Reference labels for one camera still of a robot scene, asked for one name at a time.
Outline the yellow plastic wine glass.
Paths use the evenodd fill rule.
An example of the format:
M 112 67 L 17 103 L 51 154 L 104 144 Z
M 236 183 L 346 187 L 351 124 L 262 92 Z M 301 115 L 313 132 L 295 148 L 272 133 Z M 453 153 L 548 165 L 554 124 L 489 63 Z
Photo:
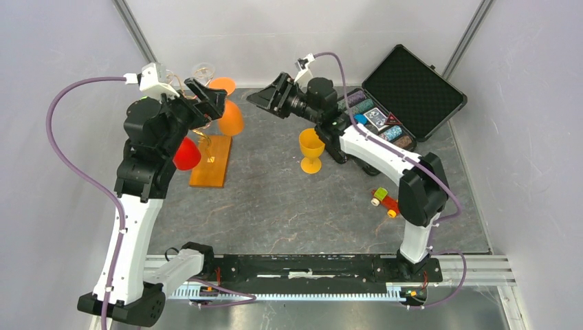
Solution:
M 305 129 L 298 137 L 300 151 L 303 159 L 300 162 L 301 169 L 307 174 L 316 174 L 322 168 L 320 156 L 323 154 L 325 144 L 316 134 L 315 129 Z

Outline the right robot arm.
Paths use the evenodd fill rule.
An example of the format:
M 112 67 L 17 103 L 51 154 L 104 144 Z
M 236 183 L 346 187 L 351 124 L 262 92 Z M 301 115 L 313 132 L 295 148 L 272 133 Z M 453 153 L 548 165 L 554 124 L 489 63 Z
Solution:
M 387 142 L 339 109 L 331 80 L 312 78 L 302 90 L 282 72 L 264 89 L 247 96 L 259 109 L 285 119 L 291 114 L 315 124 L 315 132 L 339 163 L 352 157 L 391 179 L 398 187 L 397 205 L 406 225 L 397 251 L 397 272 L 407 281 L 424 273 L 430 258 L 431 227 L 448 201 L 441 160 L 420 156 Z

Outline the orange plastic wine glass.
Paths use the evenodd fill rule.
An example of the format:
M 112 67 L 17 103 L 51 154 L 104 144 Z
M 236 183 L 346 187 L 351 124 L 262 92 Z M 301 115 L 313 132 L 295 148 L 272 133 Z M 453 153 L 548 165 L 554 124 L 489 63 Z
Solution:
M 236 83 L 228 77 L 215 78 L 210 81 L 211 89 L 223 89 L 230 96 L 236 89 Z M 222 117 L 217 120 L 220 132 L 226 136 L 236 136 L 244 129 L 243 114 L 240 108 L 228 98 L 225 99 L 225 109 Z

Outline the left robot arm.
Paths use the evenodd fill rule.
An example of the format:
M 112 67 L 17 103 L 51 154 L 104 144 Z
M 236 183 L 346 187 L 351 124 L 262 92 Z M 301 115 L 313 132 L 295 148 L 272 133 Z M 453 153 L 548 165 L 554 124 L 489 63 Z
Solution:
M 218 120 L 228 93 L 211 89 L 193 78 L 184 94 L 157 78 L 126 74 L 144 94 L 127 110 L 128 136 L 114 186 L 114 231 L 103 273 L 93 291 L 78 299 L 79 311 L 120 323 L 152 327 L 160 318 L 168 295 L 196 276 L 208 280 L 216 271 L 212 248 L 186 243 L 178 255 L 152 274 L 145 274 L 147 245 L 155 220 L 176 171 L 174 157 L 188 132 Z

